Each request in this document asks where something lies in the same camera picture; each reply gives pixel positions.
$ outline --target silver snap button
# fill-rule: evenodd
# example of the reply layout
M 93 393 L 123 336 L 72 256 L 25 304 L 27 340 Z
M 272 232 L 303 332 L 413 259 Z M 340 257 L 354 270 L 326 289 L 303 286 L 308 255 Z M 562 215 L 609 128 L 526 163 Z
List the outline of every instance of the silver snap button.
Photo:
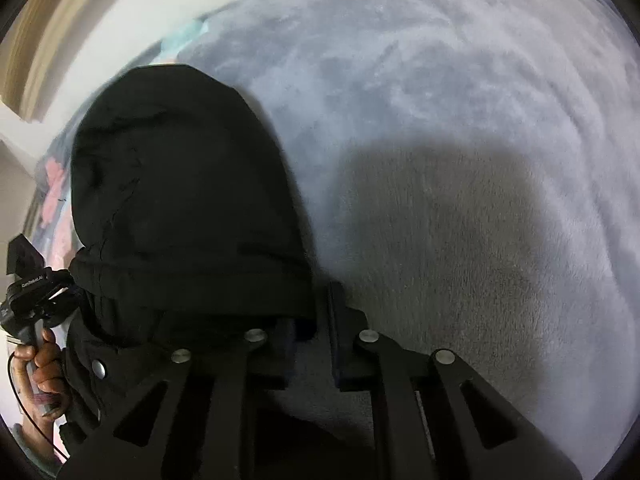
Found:
M 259 343 L 267 339 L 267 333 L 261 328 L 252 328 L 244 333 L 244 339 L 249 343 Z
M 375 330 L 361 330 L 358 337 L 363 343 L 375 343 L 380 338 L 380 334 Z
M 94 374 L 98 379 L 103 379 L 107 375 L 107 369 L 104 367 L 102 362 L 98 361 L 98 359 L 91 361 L 91 370 L 94 371 Z
M 451 350 L 438 350 L 436 352 L 436 361 L 442 365 L 450 365 L 456 360 L 456 355 Z
M 180 348 L 171 354 L 171 361 L 176 364 L 185 363 L 191 360 L 191 352 L 189 352 L 186 348 Z

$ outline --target black fabric hood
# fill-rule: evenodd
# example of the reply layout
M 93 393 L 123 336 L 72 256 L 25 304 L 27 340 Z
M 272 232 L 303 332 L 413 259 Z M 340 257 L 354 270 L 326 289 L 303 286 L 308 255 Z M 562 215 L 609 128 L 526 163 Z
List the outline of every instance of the black fabric hood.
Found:
M 79 127 L 78 285 L 124 306 L 315 319 L 280 151 L 240 95 L 187 66 L 137 68 Z

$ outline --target gray blanket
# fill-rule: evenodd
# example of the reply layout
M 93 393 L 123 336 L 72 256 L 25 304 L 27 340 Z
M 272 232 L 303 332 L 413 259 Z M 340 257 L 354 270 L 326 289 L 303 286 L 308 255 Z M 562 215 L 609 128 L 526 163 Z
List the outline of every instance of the gray blanket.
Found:
M 209 29 L 179 60 L 279 139 L 318 269 L 406 348 L 455 349 L 592 478 L 640 378 L 640 48 L 610 2 L 241 0 Z M 281 400 L 366 429 L 325 342 Z

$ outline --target black cable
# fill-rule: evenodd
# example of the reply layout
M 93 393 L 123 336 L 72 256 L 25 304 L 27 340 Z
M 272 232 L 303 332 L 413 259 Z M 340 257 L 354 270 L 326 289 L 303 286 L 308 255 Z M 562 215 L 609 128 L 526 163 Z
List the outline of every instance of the black cable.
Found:
M 11 389 L 14 391 L 14 396 L 15 396 L 15 400 L 18 401 L 18 404 L 20 404 L 20 407 L 22 409 L 22 412 L 27 416 L 27 418 L 31 421 L 31 423 L 33 424 L 33 427 L 38 430 L 40 432 L 40 434 L 44 437 L 44 440 L 46 440 L 47 442 L 49 442 L 52 446 L 53 449 L 55 449 L 60 456 L 64 457 L 65 460 L 69 460 L 69 457 L 67 455 L 65 455 L 64 453 L 62 453 L 62 451 L 60 451 L 56 445 L 53 443 L 53 441 L 44 434 L 44 431 L 42 431 L 39 426 L 36 424 L 36 422 L 31 418 L 31 415 L 29 415 L 29 412 L 27 412 L 27 410 L 24 407 L 24 404 L 22 403 L 22 401 L 20 400 L 20 396 L 18 395 L 18 392 L 15 390 L 15 384 L 14 384 L 14 378 L 11 375 L 11 361 L 13 360 L 13 358 L 15 357 L 15 353 L 12 352 L 12 354 L 9 356 L 9 360 L 6 363 L 6 372 L 9 375 L 9 384 L 11 384 Z

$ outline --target black jacket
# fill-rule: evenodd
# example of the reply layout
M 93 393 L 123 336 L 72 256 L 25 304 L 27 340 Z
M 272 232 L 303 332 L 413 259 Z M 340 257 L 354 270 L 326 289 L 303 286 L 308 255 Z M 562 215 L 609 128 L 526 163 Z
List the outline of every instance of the black jacket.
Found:
M 84 248 L 70 272 L 86 293 L 63 366 L 83 433 L 177 348 L 274 317 L 312 335 L 280 151 L 238 92 L 187 66 L 132 70 L 91 106 L 71 168 Z

